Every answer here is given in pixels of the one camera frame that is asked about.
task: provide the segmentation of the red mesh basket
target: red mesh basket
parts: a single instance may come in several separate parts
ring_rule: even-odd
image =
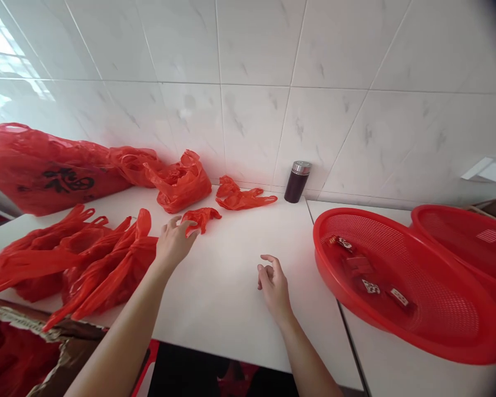
[[[412,228],[453,253],[496,302],[496,220],[458,208],[424,205]]]
[[[334,235],[365,253],[377,274],[405,291],[413,310],[406,313],[388,297],[357,290],[335,247],[326,244]],[[496,305],[444,248],[391,219],[352,208],[320,215],[314,245],[329,289],[367,323],[447,360],[496,362]]]

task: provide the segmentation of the white table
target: white table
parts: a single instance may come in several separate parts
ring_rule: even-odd
[[[332,208],[375,212],[406,226],[410,211],[308,201],[314,221]],[[496,383],[496,364],[470,366],[426,353],[393,334],[381,331],[342,306],[352,342],[372,397],[485,397]]]
[[[189,256],[174,272],[165,290],[153,338],[219,356],[290,372],[285,346],[257,290],[260,254],[277,256],[289,281],[290,300],[305,333],[335,380],[363,390],[337,302],[325,287],[314,262],[312,220],[304,198],[297,204],[279,200],[266,207],[227,211],[215,192],[188,208],[214,207],[222,219],[208,223]],[[87,204],[109,226],[147,208],[153,218],[151,235],[171,215],[156,202],[157,191],[133,187]],[[23,215],[0,227],[0,250],[33,229],[47,227],[68,211],[36,218]],[[29,304],[12,289],[0,298],[47,312],[61,306],[59,296]],[[122,307],[87,320],[110,326]]]

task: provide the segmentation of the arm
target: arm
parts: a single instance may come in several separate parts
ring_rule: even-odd
[[[343,397],[342,391],[325,367],[292,312],[287,278],[279,259],[261,255],[272,263],[258,265],[259,289],[263,290],[268,310],[274,317],[287,348],[292,375],[301,397]]]
[[[65,397],[128,397],[153,333],[161,297],[172,272],[186,257],[198,232],[187,239],[174,217],[161,230],[156,258],[120,315],[77,375]]]

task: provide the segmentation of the marble tile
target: marble tile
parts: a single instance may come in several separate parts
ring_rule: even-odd
[[[200,155],[210,178],[223,176],[226,168],[220,86],[163,83],[160,89],[177,152],[193,150]]]
[[[392,208],[394,210],[408,210],[411,211],[415,207],[426,204],[424,202],[397,200],[394,198],[371,197],[369,201],[370,207],[379,208]]]
[[[306,0],[217,0],[225,84],[290,85]]]
[[[0,77],[50,78],[48,71],[1,0]]]
[[[482,5],[414,0],[373,88],[496,92],[496,16]]]
[[[309,0],[292,85],[369,88],[409,0]]]
[[[180,160],[158,83],[105,82],[114,102],[109,119],[110,146],[153,149],[165,163]]]
[[[371,197],[322,191],[317,200],[340,204],[367,205]]]
[[[19,122],[61,138],[89,139],[53,81],[0,79],[0,114],[5,122]]]
[[[219,83],[214,0],[137,0],[158,80]]]
[[[67,0],[103,80],[157,81],[134,0]]]
[[[430,134],[445,99],[439,94],[370,91],[323,190],[379,196],[417,137]]]
[[[285,186],[272,186],[271,188],[271,191],[274,193],[285,193],[286,190],[287,188]],[[305,196],[305,199],[307,200],[317,200],[318,196],[320,195],[320,191],[304,189],[301,195]]]
[[[296,160],[312,163],[306,189],[321,190],[342,148],[365,90],[292,88],[273,185],[286,186]]]
[[[67,118],[60,125],[69,134],[85,135],[86,139],[104,146],[115,146],[110,131],[112,101],[103,82],[100,81],[54,81],[53,97]]]
[[[288,99],[287,87],[223,85],[226,173],[270,185]]]
[[[240,187],[241,189],[255,189],[256,187],[259,187],[260,189],[263,189],[265,191],[261,196],[272,196],[272,190],[270,185],[261,185],[261,184],[240,182],[240,181],[235,181],[235,183],[237,183],[237,186]]]
[[[452,205],[496,197],[496,184],[461,180],[483,157],[496,157],[496,95],[436,95],[446,98],[441,112],[378,195]]]
[[[100,80],[64,0],[4,0],[54,79]]]

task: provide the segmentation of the dark red thermos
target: dark red thermos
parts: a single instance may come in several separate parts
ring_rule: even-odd
[[[303,188],[307,183],[312,164],[304,161],[297,161],[292,164],[292,171],[288,178],[287,189],[285,190],[285,200],[297,203],[303,193]]]

